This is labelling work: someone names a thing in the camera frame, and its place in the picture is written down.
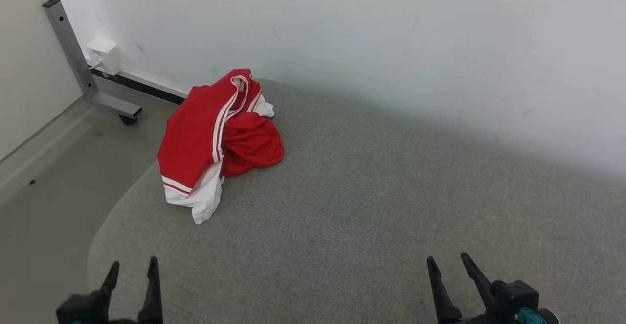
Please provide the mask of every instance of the metal leg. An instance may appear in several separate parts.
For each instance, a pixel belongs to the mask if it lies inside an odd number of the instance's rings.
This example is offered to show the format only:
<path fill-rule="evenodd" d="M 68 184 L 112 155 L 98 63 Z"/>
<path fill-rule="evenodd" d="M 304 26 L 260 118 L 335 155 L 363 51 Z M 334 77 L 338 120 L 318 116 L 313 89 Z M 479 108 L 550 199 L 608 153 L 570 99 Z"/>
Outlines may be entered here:
<path fill-rule="evenodd" d="M 67 19 L 67 14 L 65 14 L 61 0 L 47 1 L 43 4 L 43 8 L 52 24 L 56 38 L 58 38 L 61 43 L 69 65 L 74 71 L 74 76 L 76 76 L 78 84 L 83 94 L 85 94 L 85 98 L 94 105 L 113 110 L 119 114 L 120 117 L 124 116 L 133 120 L 133 122 L 136 121 L 137 114 L 141 112 L 141 106 L 128 103 L 127 101 L 114 98 L 107 94 L 102 94 L 98 90 L 98 86 L 93 80 L 91 70 L 89 70 L 89 65 L 87 65 L 78 40 L 76 40 L 74 30 L 72 30 L 72 26 Z"/>

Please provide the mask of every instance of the red clothing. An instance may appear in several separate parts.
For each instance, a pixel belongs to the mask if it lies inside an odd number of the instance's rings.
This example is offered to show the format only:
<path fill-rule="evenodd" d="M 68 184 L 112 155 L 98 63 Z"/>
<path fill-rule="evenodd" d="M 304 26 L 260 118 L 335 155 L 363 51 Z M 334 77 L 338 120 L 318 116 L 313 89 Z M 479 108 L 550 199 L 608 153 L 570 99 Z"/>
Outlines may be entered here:
<path fill-rule="evenodd" d="M 224 126 L 223 176 L 245 174 L 255 167 L 269 167 L 282 160 L 285 150 L 272 121 L 256 112 L 244 112 Z"/>
<path fill-rule="evenodd" d="M 183 197 L 192 194 L 203 171 L 224 158 L 224 139 L 231 160 L 224 162 L 228 176 L 278 163 L 280 135 L 271 121 L 251 113 L 259 97 L 260 85 L 249 69 L 232 70 L 213 85 L 193 87 L 167 120 L 158 152 L 165 188 Z"/>

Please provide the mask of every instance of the wall socket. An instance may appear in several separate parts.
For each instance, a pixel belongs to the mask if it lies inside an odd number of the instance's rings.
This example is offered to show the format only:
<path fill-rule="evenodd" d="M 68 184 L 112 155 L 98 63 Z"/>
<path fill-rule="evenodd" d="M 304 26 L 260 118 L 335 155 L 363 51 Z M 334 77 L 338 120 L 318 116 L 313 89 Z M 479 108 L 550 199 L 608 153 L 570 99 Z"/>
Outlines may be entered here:
<path fill-rule="evenodd" d="M 98 38 L 87 44 L 87 50 L 89 52 L 92 65 L 96 65 L 98 61 L 102 62 L 102 65 L 96 67 L 97 70 L 111 74 L 112 76 L 121 71 L 121 56 L 119 55 L 117 45 L 114 43 L 108 41 L 107 39 Z"/>

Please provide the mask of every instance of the white fabric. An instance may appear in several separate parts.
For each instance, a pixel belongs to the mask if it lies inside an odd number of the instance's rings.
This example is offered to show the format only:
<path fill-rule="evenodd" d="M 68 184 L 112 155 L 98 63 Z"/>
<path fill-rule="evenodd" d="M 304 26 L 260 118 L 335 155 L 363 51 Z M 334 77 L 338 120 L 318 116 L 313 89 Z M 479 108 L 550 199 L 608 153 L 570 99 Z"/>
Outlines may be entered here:
<path fill-rule="evenodd" d="M 273 105 L 266 103 L 266 99 L 262 95 L 259 95 L 259 99 L 257 100 L 253 111 L 268 118 L 273 117 L 274 115 Z M 192 208 L 192 217 L 194 218 L 194 222 L 197 225 L 200 225 L 213 215 L 217 209 L 217 205 L 220 203 L 220 197 L 222 196 L 222 183 L 224 182 L 224 177 L 220 178 L 221 170 L 221 160 L 208 166 L 202 172 L 202 176 L 197 181 L 194 188 L 192 188 L 189 195 L 183 194 L 181 191 L 175 190 L 174 188 L 165 186 L 165 199 L 168 203 Z"/>
<path fill-rule="evenodd" d="M 259 95 L 259 101 L 257 101 L 253 111 L 263 117 L 273 117 L 273 105 L 266 103 L 266 99 L 262 95 Z"/>

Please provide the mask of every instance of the gray upholstered seat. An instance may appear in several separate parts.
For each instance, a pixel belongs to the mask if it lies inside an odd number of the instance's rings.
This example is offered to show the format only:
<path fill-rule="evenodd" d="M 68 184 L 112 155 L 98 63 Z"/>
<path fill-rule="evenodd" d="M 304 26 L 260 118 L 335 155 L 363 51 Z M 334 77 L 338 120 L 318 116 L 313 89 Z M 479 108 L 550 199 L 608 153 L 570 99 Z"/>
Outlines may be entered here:
<path fill-rule="evenodd" d="M 433 323 L 433 255 L 465 315 L 481 302 L 459 255 L 522 279 L 567 323 L 624 322 L 626 192 L 359 105 L 275 82 L 285 158 L 226 179 L 196 226 L 155 163 L 96 236 L 88 279 L 121 262 L 112 317 L 143 303 L 159 258 L 166 322 Z"/>

